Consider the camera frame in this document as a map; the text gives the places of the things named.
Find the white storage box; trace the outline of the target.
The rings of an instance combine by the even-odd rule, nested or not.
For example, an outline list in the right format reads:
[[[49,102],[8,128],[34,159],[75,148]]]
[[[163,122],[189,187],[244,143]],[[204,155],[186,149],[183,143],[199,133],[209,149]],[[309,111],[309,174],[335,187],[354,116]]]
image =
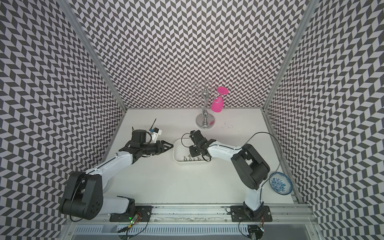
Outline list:
[[[197,163],[208,163],[209,161],[204,161],[201,156],[192,157],[192,161],[184,162],[184,156],[190,155],[189,146],[193,142],[190,139],[178,139],[174,143],[173,147],[173,159],[178,164],[197,164]]]

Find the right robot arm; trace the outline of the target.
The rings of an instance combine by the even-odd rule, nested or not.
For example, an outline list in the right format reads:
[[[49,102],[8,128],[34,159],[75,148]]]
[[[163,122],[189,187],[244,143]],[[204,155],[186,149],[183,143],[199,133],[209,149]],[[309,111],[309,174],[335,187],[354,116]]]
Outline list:
[[[240,180],[246,186],[244,215],[250,221],[256,221],[262,217],[265,211],[262,184],[266,182],[271,169],[252,145],[236,147],[203,139],[200,142],[193,140],[189,151],[191,157],[200,156],[204,161],[217,158],[231,162]]]

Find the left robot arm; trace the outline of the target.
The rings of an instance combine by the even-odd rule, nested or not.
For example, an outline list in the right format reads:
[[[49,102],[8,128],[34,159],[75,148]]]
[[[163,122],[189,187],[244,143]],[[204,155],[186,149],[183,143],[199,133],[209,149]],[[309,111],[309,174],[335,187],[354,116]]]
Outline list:
[[[112,159],[85,172],[71,173],[60,201],[59,212],[85,220],[92,220],[98,215],[130,214],[134,199],[105,197],[108,181],[138,159],[160,155],[173,147],[173,144],[166,141],[129,141]]]

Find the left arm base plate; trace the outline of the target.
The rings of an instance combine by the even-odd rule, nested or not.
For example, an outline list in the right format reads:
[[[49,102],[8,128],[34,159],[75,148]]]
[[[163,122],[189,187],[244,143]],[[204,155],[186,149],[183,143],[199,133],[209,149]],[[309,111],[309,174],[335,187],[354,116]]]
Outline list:
[[[109,221],[112,223],[130,223],[135,215],[138,215],[141,223],[147,223],[150,221],[152,210],[153,206],[150,205],[136,206],[124,214],[111,214]]]

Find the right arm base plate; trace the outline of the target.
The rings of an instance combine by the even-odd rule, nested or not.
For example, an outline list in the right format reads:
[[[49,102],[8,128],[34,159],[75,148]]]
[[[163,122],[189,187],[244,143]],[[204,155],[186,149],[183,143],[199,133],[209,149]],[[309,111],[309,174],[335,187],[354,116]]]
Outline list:
[[[269,223],[273,221],[270,207],[264,205],[261,205],[255,211],[252,211],[245,205],[230,206],[230,215],[232,222],[261,222],[264,220],[265,223]]]

